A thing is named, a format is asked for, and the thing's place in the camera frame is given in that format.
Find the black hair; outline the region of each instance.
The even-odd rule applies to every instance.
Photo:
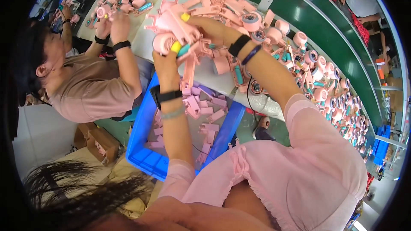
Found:
[[[84,182],[98,169],[82,161],[66,160],[50,162],[31,171],[23,183],[34,217],[41,225],[36,228],[81,230],[148,192],[145,174],[103,185]]]
[[[32,19],[29,19],[19,31],[11,65],[20,106],[24,105],[28,94],[41,100],[38,91],[42,88],[42,84],[36,75],[36,69],[46,61],[44,40],[48,32],[44,22],[35,21],[33,25]]]

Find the woman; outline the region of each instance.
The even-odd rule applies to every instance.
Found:
[[[208,18],[183,14],[182,19],[219,45],[229,47],[242,35]],[[160,93],[179,88],[175,47],[167,57],[153,53]],[[195,176],[188,121],[179,110],[182,100],[162,102],[162,114],[167,116],[163,138],[170,158],[168,173],[159,198],[140,218],[131,221],[112,214],[139,193],[135,185],[125,189],[137,182],[130,179],[96,188],[94,204],[89,194],[50,202],[39,209],[41,219],[55,230],[342,230],[365,192],[364,162],[301,94],[288,70],[264,50],[252,56],[254,48],[256,44],[248,41],[238,58],[249,59],[249,72],[279,103],[292,147],[267,135],[264,129],[269,122],[264,118],[256,136],[266,140],[229,149]],[[38,193],[30,197],[41,198]],[[73,204],[83,207],[67,213],[65,209],[73,209]],[[54,222],[44,212],[57,214],[50,218]],[[61,223],[56,223],[58,212],[64,215]]]
[[[27,94],[36,98],[45,95],[63,117],[78,123],[111,117],[120,120],[129,115],[141,102],[152,64],[136,60],[129,47],[117,50],[117,61],[100,59],[110,30],[113,44],[127,41],[128,15],[119,12],[112,23],[101,19],[96,41],[89,49],[66,58],[59,34],[42,22],[30,23],[20,36],[13,58],[20,105],[24,105]]]

